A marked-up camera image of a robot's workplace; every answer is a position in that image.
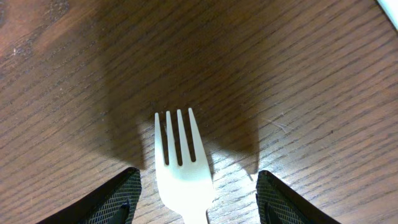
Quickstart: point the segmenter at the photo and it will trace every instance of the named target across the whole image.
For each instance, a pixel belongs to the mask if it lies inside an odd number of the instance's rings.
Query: fork handle
[[[206,212],[205,213],[191,213],[183,215],[184,224],[208,224]]]

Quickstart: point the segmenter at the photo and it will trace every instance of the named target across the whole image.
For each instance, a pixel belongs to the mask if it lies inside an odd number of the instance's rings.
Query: white object
[[[398,0],[378,0],[393,25],[398,29]]]
[[[215,197],[206,153],[192,109],[188,109],[196,161],[188,150],[181,110],[177,110],[182,166],[177,162],[170,112],[166,112],[169,164],[164,160],[159,114],[155,114],[155,169],[159,195],[164,205],[179,213],[186,224],[207,223],[206,210]]]

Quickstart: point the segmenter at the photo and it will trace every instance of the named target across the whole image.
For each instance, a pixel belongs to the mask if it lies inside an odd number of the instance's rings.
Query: white plastic fork
[[[206,210],[215,197],[206,153],[192,109],[188,109],[196,161],[192,162],[181,110],[177,110],[182,166],[177,162],[170,112],[166,112],[169,164],[164,160],[159,114],[155,114],[155,169],[162,202],[180,214],[186,224],[207,223]]]

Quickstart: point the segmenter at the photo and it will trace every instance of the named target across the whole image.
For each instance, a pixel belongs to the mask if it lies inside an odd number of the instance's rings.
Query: black mesh object
[[[129,205],[129,213],[125,224],[130,224],[134,217],[140,194],[141,177],[139,171],[132,172],[106,197],[104,203],[98,204],[93,213],[79,223],[108,223],[121,206],[126,203]]]
[[[40,223],[131,224],[140,194],[139,170],[130,167]]]
[[[256,188],[262,224],[338,223],[269,171],[259,173]]]

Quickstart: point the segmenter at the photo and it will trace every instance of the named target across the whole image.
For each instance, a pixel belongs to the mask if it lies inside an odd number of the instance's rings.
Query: tabletop
[[[193,108],[210,223],[259,223],[269,170],[341,223],[398,222],[398,35],[373,0],[0,0],[0,223],[133,166],[159,198],[154,114]]]

